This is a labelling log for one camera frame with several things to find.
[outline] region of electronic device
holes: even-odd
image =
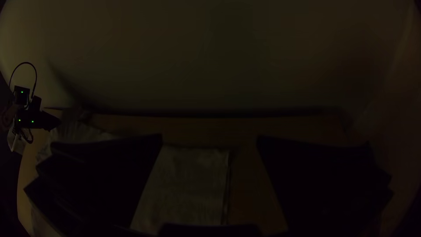
[[[60,125],[60,119],[48,114],[45,111],[40,111],[42,99],[38,96],[34,96],[37,73],[35,66],[30,62],[22,62],[15,67],[12,72],[9,81],[9,88],[11,85],[12,77],[16,69],[19,66],[28,64],[34,68],[35,71],[35,83],[31,90],[22,86],[14,86],[13,95],[14,101],[9,102],[9,109],[3,111],[1,114],[0,125],[2,130],[4,128],[9,128],[11,124],[13,125],[13,134],[16,135],[11,150],[14,150],[16,141],[23,137],[27,143],[31,144],[33,142],[33,135],[31,129],[44,129],[47,131],[52,130],[53,128]]]

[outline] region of cable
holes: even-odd
[[[31,140],[28,140],[28,138],[26,137],[25,133],[22,130],[21,130],[21,135],[28,144],[32,144],[32,142],[34,141],[34,135],[32,135],[31,129],[28,129],[28,131],[29,131],[29,135],[31,135]]]
[[[30,63],[30,62],[22,62],[22,63],[20,63],[18,66],[16,66],[16,67],[14,68],[14,70],[13,70],[13,72],[12,72],[12,75],[10,76],[10,80],[9,80],[9,89],[10,89],[10,83],[12,82],[12,77],[13,77],[14,72],[16,71],[16,69],[17,69],[19,66],[21,66],[21,65],[23,65],[23,64],[29,64],[29,65],[31,65],[31,66],[34,68],[34,70],[35,70],[35,83],[34,83],[34,87],[32,88],[32,94],[31,94],[31,99],[33,99],[33,98],[34,98],[34,91],[35,91],[35,87],[36,87],[37,73],[36,73],[36,68],[35,68],[34,64],[32,64],[32,63]]]

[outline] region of white wall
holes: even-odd
[[[409,2],[14,0],[0,16],[0,69],[34,62],[44,106],[72,103],[53,66],[106,108],[340,106],[356,117],[388,73]]]

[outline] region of black cable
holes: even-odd
[[[28,144],[32,144],[32,142],[34,141],[34,135],[32,135],[31,129],[28,129],[28,131],[29,131],[29,135],[31,135],[31,140],[28,140],[28,138],[25,136],[25,133],[22,130],[21,130],[21,134],[22,134],[23,139],[25,139],[25,141]]]
[[[32,63],[30,63],[30,62],[22,62],[22,63],[20,63],[18,66],[16,66],[16,67],[14,68],[14,70],[13,70],[13,72],[12,72],[12,75],[10,76],[10,80],[9,80],[9,89],[10,89],[10,83],[12,82],[12,77],[13,77],[14,72],[16,71],[16,69],[17,69],[20,65],[23,65],[23,64],[29,64],[29,65],[31,65],[31,66],[34,68],[34,70],[35,70],[35,83],[34,83],[34,87],[32,88],[32,94],[31,94],[31,99],[33,99],[33,98],[34,98],[34,91],[35,91],[35,87],[36,87],[37,73],[36,73],[36,68],[35,68],[34,64],[32,64]]]

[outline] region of wall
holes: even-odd
[[[71,93],[111,109],[339,106],[382,83],[410,0],[14,0],[0,69],[36,64],[45,106]],[[31,86],[30,68],[14,83]]]

